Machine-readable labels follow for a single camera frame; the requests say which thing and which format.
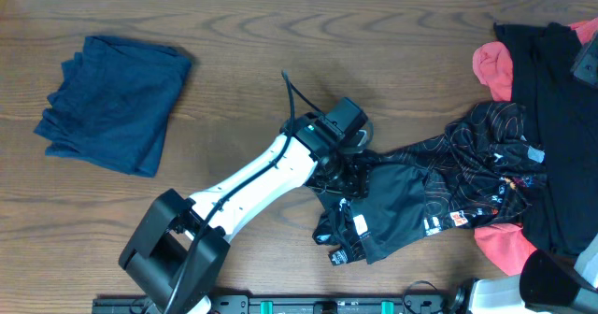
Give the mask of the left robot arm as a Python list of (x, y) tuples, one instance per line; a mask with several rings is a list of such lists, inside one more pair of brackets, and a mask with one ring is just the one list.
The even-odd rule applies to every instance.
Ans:
[(280, 196), (305, 186), (340, 198), (368, 194), (368, 169), (354, 164), (373, 128), (347, 97), (328, 113), (292, 116), (271, 146), (224, 181), (182, 197), (158, 196), (119, 258), (155, 313), (208, 313), (233, 238)]

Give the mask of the black orange patterned jersey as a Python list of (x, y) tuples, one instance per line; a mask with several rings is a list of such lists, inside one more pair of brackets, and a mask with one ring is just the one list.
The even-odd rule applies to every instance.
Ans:
[(312, 238), (333, 247), (333, 265), (373, 264), (451, 228), (519, 221), (547, 189), (540, 145), (527, 136), (525, 107), (475, 105), (440, 136), (352, 161), (369, 169), (368, 195), (318, 189), (324, 207)]

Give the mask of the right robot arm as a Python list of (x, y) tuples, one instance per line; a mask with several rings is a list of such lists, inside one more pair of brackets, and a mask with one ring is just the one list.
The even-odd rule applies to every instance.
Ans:
[(578, 255), (597, 234), (597, 88), (579, 75), (597, 63), (578, 55), (591, 45), (579, 29), (498, 25), (513, 63), (511, 99), (525, 107), (524, 139), (542, 146), (544, 182), (523, 172), (507, 177), (505, 195), (525, 196), (526, 235), (537, 249), (520, 274), (525, 308), (594, 313), (597, 292), (553, 254)]

